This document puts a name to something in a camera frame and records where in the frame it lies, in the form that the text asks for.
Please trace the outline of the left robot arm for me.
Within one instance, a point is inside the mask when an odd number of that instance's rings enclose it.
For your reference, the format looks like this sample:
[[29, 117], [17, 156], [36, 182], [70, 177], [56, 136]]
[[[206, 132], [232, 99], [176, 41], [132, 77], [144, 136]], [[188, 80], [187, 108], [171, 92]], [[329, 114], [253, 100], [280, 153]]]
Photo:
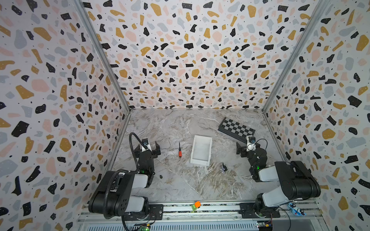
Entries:
[[89, 201], [89, 212], [102, 214], [107, 219], [124, 217], [132, 220], [149, 216], [148, 198], [132, 195], [132, 190], [148, 188], [152, 184], [155, 175], [154, 159], [161, 154], [161, 149], [157, 142], [154, 148], [147, 139], [143, 139], [143, 143], [147, 149], [141, 145], [134, 149], [139, 170], [107, 171]]

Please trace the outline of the red black screwdriver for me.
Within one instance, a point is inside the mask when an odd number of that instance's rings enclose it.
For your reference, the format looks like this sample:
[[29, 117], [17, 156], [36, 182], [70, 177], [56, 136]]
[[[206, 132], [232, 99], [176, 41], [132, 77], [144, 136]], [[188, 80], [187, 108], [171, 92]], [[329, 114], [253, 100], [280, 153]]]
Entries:
[[179, 142], [179, 158], [182, 158], [181, 143]]

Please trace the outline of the black white chessboard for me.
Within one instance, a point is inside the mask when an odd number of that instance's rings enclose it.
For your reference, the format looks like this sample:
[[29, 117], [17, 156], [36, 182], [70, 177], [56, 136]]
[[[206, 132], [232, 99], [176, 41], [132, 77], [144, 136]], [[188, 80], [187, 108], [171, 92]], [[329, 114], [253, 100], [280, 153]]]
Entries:
[[243, 143], [247, 142], [249, 136], [254, 136], [255, 129], [243, 125], [235, 120], [225, 117], [218, 127], [218, 131], [237, 139]]

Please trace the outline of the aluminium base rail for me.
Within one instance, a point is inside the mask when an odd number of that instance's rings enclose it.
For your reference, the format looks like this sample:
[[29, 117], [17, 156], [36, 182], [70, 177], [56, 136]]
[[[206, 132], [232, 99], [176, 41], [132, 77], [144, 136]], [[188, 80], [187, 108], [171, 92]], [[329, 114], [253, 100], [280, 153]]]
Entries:
[[130, 215], [123, 223], [120, 217], [104, 219], [84, 209], [78, 218], [79, 231], [134, 231], [144, 225], [146, 231], [327, 231], [321, 210], [314, 200], [296, 202], [304, 216], [297, 216], [287, 205], [271, 215], [257, 216], [252, 201], [202, 201], [192, 210], [193, 201], [152, 202], [147, 218]]

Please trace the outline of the white plastic bin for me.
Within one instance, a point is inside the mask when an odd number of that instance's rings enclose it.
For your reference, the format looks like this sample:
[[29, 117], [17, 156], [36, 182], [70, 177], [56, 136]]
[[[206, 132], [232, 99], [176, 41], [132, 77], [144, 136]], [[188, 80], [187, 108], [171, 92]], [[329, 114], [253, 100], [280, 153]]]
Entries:
[[190, 163], [209, 166], [213, 140], [211, 137], [195, 135], [192, 145]]

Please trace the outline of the orange green small block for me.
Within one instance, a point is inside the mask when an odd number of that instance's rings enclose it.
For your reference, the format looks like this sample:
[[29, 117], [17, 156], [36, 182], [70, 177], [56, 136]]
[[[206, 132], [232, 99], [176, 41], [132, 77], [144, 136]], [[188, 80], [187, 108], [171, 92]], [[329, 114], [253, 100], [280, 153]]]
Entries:
[[194, 204], [191, 205], [191, 208], [192, 208], [193, 212], [198, 210], [200, 207], [201, 207], [201, 202], [200, 201], [196, 201]]

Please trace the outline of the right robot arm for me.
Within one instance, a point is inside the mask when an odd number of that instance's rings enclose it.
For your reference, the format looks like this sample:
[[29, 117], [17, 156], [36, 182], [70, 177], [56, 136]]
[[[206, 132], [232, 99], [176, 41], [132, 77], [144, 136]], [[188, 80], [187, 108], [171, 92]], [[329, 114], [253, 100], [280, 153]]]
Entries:
[[317, 198], [321, 194], [317, 180], [302, 161], [276, 161], [268, 167], [267, 151], [257, 143], [247, 146], [237, 143], [237, 155], [247, 158], [254, 181], [279, 182], [277, 188], [257, 195], [251, 210], [258, 217], [273, 215], [278, 207], [292, 201]]

